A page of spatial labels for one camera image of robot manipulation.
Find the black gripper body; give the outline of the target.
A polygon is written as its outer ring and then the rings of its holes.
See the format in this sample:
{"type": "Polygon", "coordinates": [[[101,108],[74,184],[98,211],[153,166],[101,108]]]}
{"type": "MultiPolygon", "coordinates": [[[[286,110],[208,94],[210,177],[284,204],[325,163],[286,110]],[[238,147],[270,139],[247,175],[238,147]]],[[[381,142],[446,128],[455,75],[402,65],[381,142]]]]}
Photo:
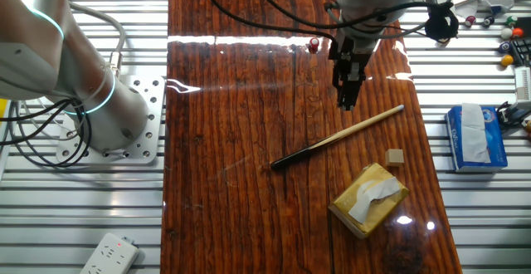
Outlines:
{"type": "Polygon", "coordinates": [[[344,32],[336,31],[334,41],[329,49],[329,59],[334,61],[345,60],[357,62],[360,65],[367,65],[375,47],[375,39],[351,37],[344,32]]]}

